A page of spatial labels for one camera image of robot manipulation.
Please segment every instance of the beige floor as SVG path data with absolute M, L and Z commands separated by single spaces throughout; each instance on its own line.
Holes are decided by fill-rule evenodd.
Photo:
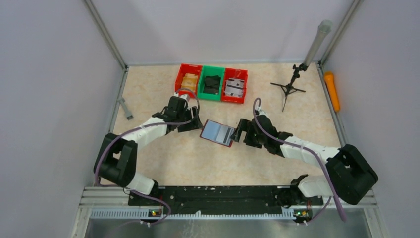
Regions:
M 210 119 L 236 127 L 240 118 L 252 119 L 253 101 L 261 97 L 262 109 L 268 112 L 277 130 L 338 147 L 338 136 L 315 64 L 294 85 L 307 92 L 290 95 L 285 112 L 281 112 L 284 94 L 270 82 L 287 84 L 293 73 L 292 65 L 215 65 L 248 70 L 247 95 L 243 105 L 201 100 L 202 123 Z M 179 65 L 130 67 L 123 97 L 134 118 L 128 121 L 120 108 L 114 133 L 134 128 L 160 112 L 173 94 L 178 70 Z M 138 152 L 137 170 L 161 185 L 280 185 L 289 184 L 301 174 L 321 174 L 319 168 L 244 143 L 234 143 L 231 148 L 212 143 L 201 139 L 200 132 L 174 131 L 153 141 Z

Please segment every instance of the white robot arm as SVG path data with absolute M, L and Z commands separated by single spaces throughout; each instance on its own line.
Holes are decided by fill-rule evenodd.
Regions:
M 318 167 L 325 166 L 338 196 L 349 204 L 356 205 L 378 181 L 378 176 L 355 146 L 347 144 L 337 148 L 317 145 L 299 139 L 291 133 L 278 132 L 271 124 L 267 113 L 260 107 L 255 108 L 255 113 L 260 126 L 272 137 L 285 143 L 267 136 L 255 119 L 251 121 L 240 119 L 238 127 L 231 136 L 233 141 L 239 142 L 241 133 L 245 131 L 244 142 L 249 146 L 257 148 L 264 146 L 272 154 L 299 159 Z M 320 158 L 321 164 L 314 154 L 304 150 L 304 147 L 314 151 Z M 306 198 L 333 195 L 325 176 L 304 175 L 293 182 L 298 184 L 300 192 Z
M 145 123 L 133 129 L 133 132 L 115 142 L 111 149 L 106 151 L 106 156 L 100 164 L 98 175 L 118 186 L 149 195 L 153 187 L 157 185 L 157 182 L 136 171 L 137 151 L 175 129 L 178 129 L 178 132 L 184 132 L 202 128 L 203 125 L 198 116 L 198 108 L 189 107 L 189 99 L 188 94 L 179 96 L 175 93 L 169 99 L 168 106 L 164 107 L 160 113 L 155 113 Z M 94 172 L 106 147 L 116 137 L 117 135 L 113 133 L 105 136 L 94 166 Z M 120 153 L 119 159 L 113 157 L 114 153 Z

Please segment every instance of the gray wall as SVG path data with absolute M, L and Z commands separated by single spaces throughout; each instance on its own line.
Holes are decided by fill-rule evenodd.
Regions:
M 418 0 L 365 1 L 326 64 L 393 237 L 419 237 L 419 10 Z
M 302 61 L 321 21 L 335 31 L 352 0 L 93 2 L 126 63 L 150 64 Z
M 122 71 L 81 0 L 0 3 L 0 237 L 70 235 Z

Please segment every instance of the tripod stand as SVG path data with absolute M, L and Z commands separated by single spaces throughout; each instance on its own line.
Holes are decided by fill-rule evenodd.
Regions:
M 296 67 L 296 65 L 293 65 L 293 69 L 295 71 L 293 72 L 293 76 L 292 76 L 292 79 L 290 80 L 290 83 L 288 83 L 287 85 L 271 83 L 273 85 L 280 86 L 284 92 L 285 98 L 284 98 L 283 109 L 281 111 L 284 111 L 284 106 L 286 105 L 287 96 L 289 96 L 289 94 L 292 94 L 297 91 L 305 93 L 305 90 L 293 87 L 293 83 L 295 82 L 297 78 L 300 78 L 299 71 L 306 71 L 308 69 L 309 65 L 311 64 L 311 61 L 314 59 L 314 56 L 316 52 L 318 51 L 320 45 L 322 44 L 324 38 L 331 31 L 331 26 L 332 26 L 332 22 L 330 20 L 324 20 L 318 26 L 318 31 L 316 33 L 315 39 L 312 42 L 312 45 L 309 48 L 308 53 L 306 54 L 305 60 L 299 67 Z
M 306 71 L 308 67 L 302 63 L 299 67 L 296 67 L 296 65 L 293 65 L 293 69 L 295 71 L 293 72 L 293 76 L 292 76 L 292 79 L 290 80 L 290 83 L 286 85 L 271 83 L 272 85 L 280 86 L 284 92 L 285 98 L 284 98 L 283 108 L 281 109 L 282 112 L 284 111 L 284 106 L 286 106 L 287 96 L 289 96 L 289 94 L 292 94 L 297 91 L 304 92 L 304 93 L 306 92 L 305 90 L 293 87 L 293 83 L 295 82 L 297 78 L 300 78 L 299 71 Z

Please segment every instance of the orange object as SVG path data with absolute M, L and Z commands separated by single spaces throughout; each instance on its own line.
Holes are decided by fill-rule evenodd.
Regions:
M 340 104 L 338 103 L 337 91 L 335 91 L 334 75 L 331 72 L 326 72 L 324 74 L 324 81 L 327 85 L 328 94 L 332 103 L 332 108 L 335 112 L 338 112 L 340 110 Z
M 182 79 L 181 87 L 182 88 L 188 88 L 191 91 L 195 92 L 196 91 L 196 86 L 197 86 L 197 81 L 198 81 L 198 75 L 195 75 L 195 74 L 192 74 L 192 73 L 186 73 L 184 78 Z
M 194 76 L 197 78 L 195 80 L 196 84 L 194 86 L 189 85 L 188 89 L 191 89 L 197 95 L 197 88 L 198 88 L 198 81 L 199 81 L 198 79 L 200 78 L 202 70 L 203 70 L 202 65 L 184 64 L 184 63 L 181 64 L 181 67 L 179 68 L 178 76 L 176 77 L 176 81 L 175 81 L 175 92 L 178 91 L 178 89 L 183 87 L 182 84 L 183 84 L 184 78 L 189 78 L 187 79 L 187 81 L 188 83 L 190 83 L 191 81 L 189 80 L 192 78 L 192 76 Z M 186 91 L 179 92 L 179 95 L 183 95 L 183 94 L 189 94 L 190 97 L 194 97 L 194 95 L 190 92 L 186 92 Z

